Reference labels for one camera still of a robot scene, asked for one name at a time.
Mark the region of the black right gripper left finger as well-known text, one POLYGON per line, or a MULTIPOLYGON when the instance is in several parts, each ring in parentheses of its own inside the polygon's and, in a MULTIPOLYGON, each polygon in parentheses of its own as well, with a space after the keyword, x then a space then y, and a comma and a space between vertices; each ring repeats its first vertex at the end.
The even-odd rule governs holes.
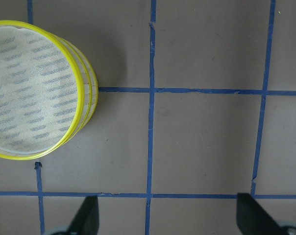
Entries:
POLYGON ((99 204, 97 196, 87 196, 71 222, 72 235, 97 235, 99 204))

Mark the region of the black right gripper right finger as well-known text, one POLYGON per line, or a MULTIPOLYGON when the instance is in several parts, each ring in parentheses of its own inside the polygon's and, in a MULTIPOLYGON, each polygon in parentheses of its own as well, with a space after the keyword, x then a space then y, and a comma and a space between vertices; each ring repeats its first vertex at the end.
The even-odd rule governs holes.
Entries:
POLYGON ((285 234, 249 193, 237 194, 237 227, 243 235, 285 234))

